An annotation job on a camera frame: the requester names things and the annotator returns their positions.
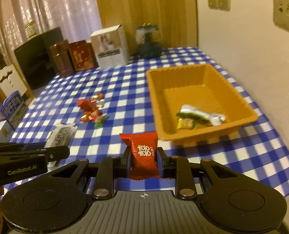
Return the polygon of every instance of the table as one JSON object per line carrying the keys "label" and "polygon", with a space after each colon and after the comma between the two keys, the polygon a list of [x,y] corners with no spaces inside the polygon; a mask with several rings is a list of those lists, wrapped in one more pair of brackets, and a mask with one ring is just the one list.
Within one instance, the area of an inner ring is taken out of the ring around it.
{"label": "table", "polygon": [[[156,59],[133,57],[125,67],[106,71],[97,68],[67,78],[56,76],[30,106],[11,141],[45,141],[55,124],[76,123],[78,130],[70,147],[71,154],[68,159],[62,160],[62,164],[80,158],[99,162],[103,157],[120,155],[126,147],[119,138],[120,133],[155,131],[145,71],[195,63],[212,64],[253,107],[259,116],[258,121],[229,136],[200,142],[195,147],[175,148],[171,142],[161,140],[158,146],[163,147],[168,156],[184,156],[190,162],[213,159],[289,196],[289,151],[280,135],[248,92],[198,48],[170,48]],[[97,92],[105,93],[103,111],[109,119],[103,128],[94,129],[92,123],[79,122],[83,112],[76,101]],[[26,181],[9,184],[5,188],[8,190]],[[142,181],[121,178],[116,182],[116,188],[124,190],[166,190],[174,186],[174,180],[158,178]]]}

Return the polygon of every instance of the chair backrest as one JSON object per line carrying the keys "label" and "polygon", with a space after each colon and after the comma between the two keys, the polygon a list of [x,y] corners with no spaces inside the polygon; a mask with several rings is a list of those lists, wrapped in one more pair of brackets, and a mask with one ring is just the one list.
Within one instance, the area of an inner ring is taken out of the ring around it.
{"label": "chair backrest", "polygon": [[19,91],[21,96],[27,91],[14,65],[6,66],[0,70],[0,88],[9,97],[12,92]]}

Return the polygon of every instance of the sheer curtain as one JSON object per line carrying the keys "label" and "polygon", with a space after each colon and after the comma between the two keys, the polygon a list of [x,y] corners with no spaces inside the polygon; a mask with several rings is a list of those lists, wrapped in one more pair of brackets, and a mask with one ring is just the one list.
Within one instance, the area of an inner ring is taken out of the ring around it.
{"label": "sheer curtain", "polygon": [[0,49],[8,65],[16,62],[13,50],[27,41],[24,25],[31,20],[40,33],[61,27],[69,42],[101,29],[96,0],[0,0]]}

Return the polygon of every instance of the plastic bin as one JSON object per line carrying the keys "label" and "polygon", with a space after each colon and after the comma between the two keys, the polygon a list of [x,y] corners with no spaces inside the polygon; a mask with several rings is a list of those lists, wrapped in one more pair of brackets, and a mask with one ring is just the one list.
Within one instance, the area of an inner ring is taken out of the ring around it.
{"label": "plastic bin", "polygon": [[[228,135],[257,115],[236,89],[210,64],[151,69],[146,72],[159,139],[189,147],[198,141]],[[177,130],[176,113],[184,104],[209,113],[222,113],[219,126],[199,125]]]}

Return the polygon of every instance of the gray ribbed plate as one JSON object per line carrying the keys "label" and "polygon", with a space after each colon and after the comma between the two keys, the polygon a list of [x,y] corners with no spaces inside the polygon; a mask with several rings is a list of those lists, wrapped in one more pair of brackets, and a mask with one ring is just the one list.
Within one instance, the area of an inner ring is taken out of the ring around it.
{"label": "gray ribbed plate", "polygon": [[[56,233],[227,234],[230,232],[211,224],[193,202],[178,200],[171,191],[118,191],[113,199],[94,202],[82,219]],[[279,232],[275,230],[269,232],[269,234],[277,233]]]}

